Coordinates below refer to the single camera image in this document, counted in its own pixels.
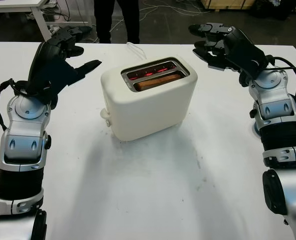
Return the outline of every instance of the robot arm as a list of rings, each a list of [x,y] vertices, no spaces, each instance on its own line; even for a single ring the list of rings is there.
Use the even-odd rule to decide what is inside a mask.
[[[265,56],[235,27],[207,23],[192,25],[189,31],[205,38],[193,50],[200,59],[210,68],[238,71],[240,84],[249,87],[255,101],[250,117],[256,120],[264,164],[270,168],[263,173],[265,201],[272,212],[284,216],[296,238],[296,103],[288,94],[284,71],[296,73],[296,67],[281,57]],[[276,67],[275,60],[290,67]]]
[[[85,77],[101,62],[94,60],[74,69],[66,58],[81,55],[75,46],[87,27],[64,28],[39,45],[28,81],[12,79],[15,96],[7,105],[9,127],[0,143],[0,239],[43,240],[46,212],[41,210],[43,168],[51,137],[45,131],[50,112],[56,107],[57,94],[66,86]]]

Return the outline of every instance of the toaster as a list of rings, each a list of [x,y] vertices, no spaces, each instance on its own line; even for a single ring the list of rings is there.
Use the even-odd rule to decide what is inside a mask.
[[[166,129],[184,119],[197,78],[178,56],[108,70],[101,76],[106,107],[100,115],[122,141]]]

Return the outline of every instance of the black pants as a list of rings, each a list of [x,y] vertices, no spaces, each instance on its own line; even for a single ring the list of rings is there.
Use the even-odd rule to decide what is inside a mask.
[[[93,0],[96,17],[97,36],[100,43],[110,43],[111,16],[115,0]],[[128,42],[139,43],[139,3],[138,0],[117,0],[121,7],[127,28]]]

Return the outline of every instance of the desk leg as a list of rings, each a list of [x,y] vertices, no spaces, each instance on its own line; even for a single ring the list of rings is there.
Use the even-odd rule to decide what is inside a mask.
[[[36,19],[38,27],[41,31],[42,36],[43,36],[43,39],[45,41],[49,40],[51,38],[51,33],[49,32],[49,30],[47,28],[47,24],[42,16],[40,9],[37,7],[31,7],[30,9],[32,11],[34,18]]]
[[[86,16],[87,16],[88,26],[92,27],[92,21],[91,21],[91,16],[89,14],[89,8],[88,8],[87,0],[83,0],[83,5],[84,5],[84,11],[85,11]]]

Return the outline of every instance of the floor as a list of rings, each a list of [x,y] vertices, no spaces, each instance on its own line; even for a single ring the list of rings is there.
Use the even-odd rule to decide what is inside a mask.
[[[58,0],[58,2],[62,13],[68,14],[65,0]],[[188,32],[188,26],[213,22],[241,28],[255,44],[294,45],[296,47],[296,13],[292,13],[285,21],[282,21],[272,17],[265,19],[255,18],[246,11],[238,10],[206,12],[207,10],[202,8],[198,0],[139,0],[139,2],[140,9],[142,9],[140,17],[143,19],[140,22],[140,39],[142,44],[193,44],[199,39]],[[81,16],[84,15],[82,1],[67,0],[67,3],[71,19],[79,21],[78,7]],[[88,4],[90,9],[93,9],[92,0]],[[163,6],[155,9],[151,8],[151,5]],[[112,27],[116,24],[118,25],[112,31],[112,42],[125,43],[126,29],[124,22],[118,21],[122,19],[122,13],[118,4],[115,4],[113,19]],[[96,40],[95,31],[93,31],[90,37],[83,39],[83,42],[92,42],[94,40]],[[23,13],[10,13],[9,18],[4,14],[0,16],[0,41],[40,42],[42,41],[42,36],[35,21],[26,20]]]

